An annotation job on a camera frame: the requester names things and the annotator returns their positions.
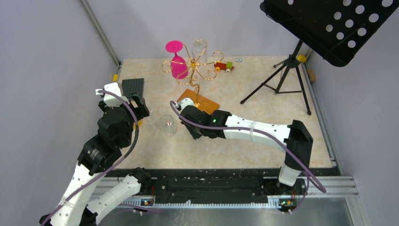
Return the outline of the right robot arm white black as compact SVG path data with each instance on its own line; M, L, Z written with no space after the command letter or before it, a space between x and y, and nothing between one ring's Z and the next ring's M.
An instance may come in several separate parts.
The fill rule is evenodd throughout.
M193 139L200 137L240 139L275 147L285 153L276 188L288 194L295 188L297 177L304 173L311 177L309 169L313 137L305 124L293 120L290 124L267 124L241 118L227 111L216 110L212 114L186 106L175 110L182 124Z

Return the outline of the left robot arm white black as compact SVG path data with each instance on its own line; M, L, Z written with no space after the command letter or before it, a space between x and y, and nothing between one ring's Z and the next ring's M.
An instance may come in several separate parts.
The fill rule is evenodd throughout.
M103 116L97 122L97 134L84 144L60 203L40 218L42 226L97 226L130 196L150 191L150 174L137 167L115 187L91 200L100 180L131 154L138 141L138 122L150 115L144 98L137 93L127 98L109 91L103 94L117 103L99 102Z

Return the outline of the pink wine glass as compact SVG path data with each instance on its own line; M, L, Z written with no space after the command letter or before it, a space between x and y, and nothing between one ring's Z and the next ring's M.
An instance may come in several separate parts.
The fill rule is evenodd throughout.
M178 55L184 45L181 41L172 40L165 45L165 49L169 53L173 53L174 57L170 62L171 73L175 79L184 79L188 75L187 62L183 57Z

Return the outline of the clear ribbed wine glass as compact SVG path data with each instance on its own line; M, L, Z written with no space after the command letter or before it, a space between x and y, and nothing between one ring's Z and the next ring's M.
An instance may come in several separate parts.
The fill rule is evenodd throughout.
M176 134L177 131L177 126L174 118L169 115L165 114L161 116L159 120L159 125L161 127L161 130L168 136L172 136Z

